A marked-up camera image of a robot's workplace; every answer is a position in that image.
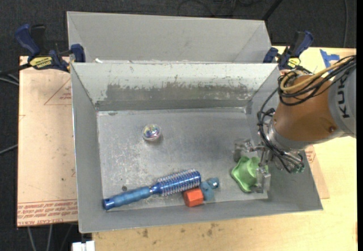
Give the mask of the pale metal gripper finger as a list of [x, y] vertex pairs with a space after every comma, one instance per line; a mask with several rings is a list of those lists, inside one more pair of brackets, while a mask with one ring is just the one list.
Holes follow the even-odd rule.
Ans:
[[255, 190], [258, 193], [267, 192], [270, 190], [271, 174], [268, 166], [264, 165], [256, 169], [256, 186]]
[[242, 156], [246, 156], [252, 149], [252, 143], [249, 138], [238, 139], [234, 142], [233, 159], [239, 161]]

